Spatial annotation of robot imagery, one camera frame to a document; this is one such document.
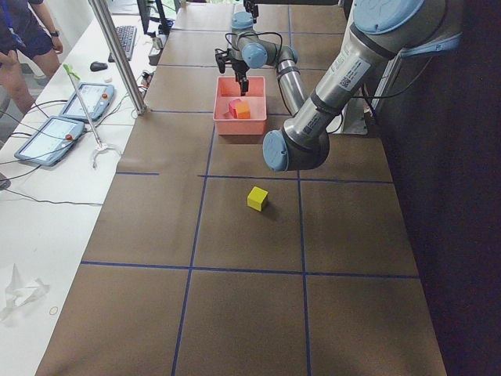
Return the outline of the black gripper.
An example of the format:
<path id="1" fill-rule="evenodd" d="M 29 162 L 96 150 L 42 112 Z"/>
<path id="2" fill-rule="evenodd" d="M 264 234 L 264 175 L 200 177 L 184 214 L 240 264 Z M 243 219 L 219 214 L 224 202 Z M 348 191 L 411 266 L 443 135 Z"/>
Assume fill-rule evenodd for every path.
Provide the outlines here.
<path id="1" fill-rule="evenodd" d="M 254 22 L 257 21 L 259 17 L 259 9 L 258 9 L 258 4 L 256 0 L 243 0 L 243 6 L 245 8 L 245 11 L 251 14 L 252 20 Z"/>
<path id="2" fill-rule="evenodd" d="M 238 60 L 232 55 L 232 50 L 215 49 L 214 57 L 221 74 L 224 74 L 226 68 L 230 66 L 235 74 L 236 81 L 240 85 L 240 95 L 245 96 L 249 90 L 249 81 L 247 80 L 247 72 L 249 67 L 243 60 Z"/>

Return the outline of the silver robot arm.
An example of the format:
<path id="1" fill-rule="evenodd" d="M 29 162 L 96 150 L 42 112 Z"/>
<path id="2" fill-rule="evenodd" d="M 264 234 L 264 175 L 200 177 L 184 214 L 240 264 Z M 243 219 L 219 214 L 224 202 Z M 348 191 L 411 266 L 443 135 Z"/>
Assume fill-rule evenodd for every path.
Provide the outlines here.
<path id="1" fill-rule="evenodd" d="M 396 56 L 433 56 L 454 49 L 462 34 L 463 10 L 462 1 L 354 1 L 341 50 L 311 94 L 301 80 L 297 53 L 260 39 L 251 9 L 233 15 L 226 35 L 229 48 L 216 49 L 215 60 L 220 71 L 232 67 L 241 94 L 249 88 L 249 69 L 275 68 L 292 117 L 265 135 L 265 163 L 275 172 L 318 168 L 330 150 L 328 125 L 373 69 Z"/>

